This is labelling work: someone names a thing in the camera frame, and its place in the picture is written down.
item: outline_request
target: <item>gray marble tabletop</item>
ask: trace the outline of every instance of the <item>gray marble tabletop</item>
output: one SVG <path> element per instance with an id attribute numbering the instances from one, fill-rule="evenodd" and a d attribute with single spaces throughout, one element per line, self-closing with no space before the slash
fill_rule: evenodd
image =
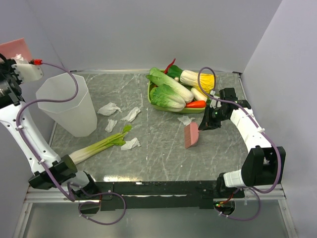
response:
<path id="1" fill-rule="evenodd" d="M 122 112 L 109 117 L 97 114 L 97 129 L 87 137 L 73 137 L 57 125 L 52 148 L 60 156 L 70 154 L 121 132 L 128 123 L 133 128 L 125 140 L 137 137 L 141 144 L 127 151 L 112 146 L 77 165 L 78 170 L 88 172 L 96 181 L 215 180 L 222 172 L 241 168 L 248 151 L 232 122 L 224 121 L 219 129 L 201 132 L 198 143 L 185 149 L 184 125 L 177 119 L 183 114 L 161 112 L 151 106 L 145 74 L 81 75 L 86 79 L 96 111 L 113 102 Z M 218 72 L 216 91 L 225 87 L 234 87 L 238 98 L 244 99 L 238 74 Z M 134 107 L 141 109 L 136 119 L 121 121 Z M 203 114 L 186 115 L 200 124 Z M 105 131 L 108 119 L 118 120 L 112 133 Z"/>

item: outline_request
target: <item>trash can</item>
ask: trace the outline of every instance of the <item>trash can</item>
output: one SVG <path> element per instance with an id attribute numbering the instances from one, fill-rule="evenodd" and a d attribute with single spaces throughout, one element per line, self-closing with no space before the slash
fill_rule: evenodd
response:
<path id="1" fill-rule="evenodd" d="M 85 79 L 74 75 L 77 96 L 65 103 L 38 103 L 39 108 L 76 137 L 88 136 L 97 128 L 97 116 Z M 37 99 L 64 100 L 75 93 L 75 83 L 68 73 L 47 79 L 36 92 Z"/>

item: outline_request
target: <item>pink brush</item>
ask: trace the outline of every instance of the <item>pink brush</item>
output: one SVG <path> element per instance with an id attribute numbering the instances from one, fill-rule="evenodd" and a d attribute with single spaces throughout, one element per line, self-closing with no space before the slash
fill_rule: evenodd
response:
<path id="1" fill-rule="evenodd" d="M 198 141 L 199 130 L 196 122 L 191 122 L 189 125 L 185 126 L 185 149 L 195 145 Z"/>

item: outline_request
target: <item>green basket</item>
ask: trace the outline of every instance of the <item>green basket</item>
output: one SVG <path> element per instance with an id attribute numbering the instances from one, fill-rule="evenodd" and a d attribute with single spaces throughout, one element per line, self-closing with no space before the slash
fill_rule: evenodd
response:
<path id="1" fill-rule="evenodd" d="M 151 99 L 150 99 L 150 91 L 154 88 L 154 84 L 149 81 L 149 86 L 148 86 L 148 100 L 151 103 Z M 152 107 L 154 107 L 156 110 L 159 111 L 164 111 L 164 112 L 172 112 L 167 108 L 163 108 L 157 105 L 152 105 Z M 183 110 L 177 112 L 177 113 L 202 113 L 205 111 L 205 108 L 184 108 Z"/>

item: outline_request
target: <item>white paper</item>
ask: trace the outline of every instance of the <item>white paper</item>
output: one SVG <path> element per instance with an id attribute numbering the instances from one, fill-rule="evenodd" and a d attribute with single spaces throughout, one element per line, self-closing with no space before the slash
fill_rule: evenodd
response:
<path id="1" fill-rule="evenodd" d="M 136 118 L 137 114 L 140 112 L 141 110 L 138 107 L 135 107 L 129 112 L 129 114 L 126 117 L 122 118 L 121 120 L 126 120 L 128 122 L 131 122 Z"/>
<path id="2" fill-rule="evenodd" d="M 182 116 L 181 118 L 177 118 L 179 119 L 184 125 L 189 125 L 193 119 L 195 118 L 189 118 L 188 116 Z"/>
<path id="3" fill-rule="evenodd" d="M 108 103 L 107 105 L 100 108 L 97 113 L 104 116 L 110 116 L 111 114 L 114 114 L 117 110 L 119 112 L 122 112 L 120 107 L 117 107 L 115 103 Z"/>
<path id="4" fill-rule="evenodd" d="M 132 140 L 126 141 L 124 145 L 121 146 L 121 150 L 131 150 L 136 146 L 141 146 L 137 137 Z"/>
<path id="5" fill-rule="evenodd" d="M 112 132 L 112 130 L 115 127 L 115 125 L 117 124 L 117 122 L 118 122 L 117 120 L 108 119 L 108 125 L 105 128 L 105 131 Z"/>

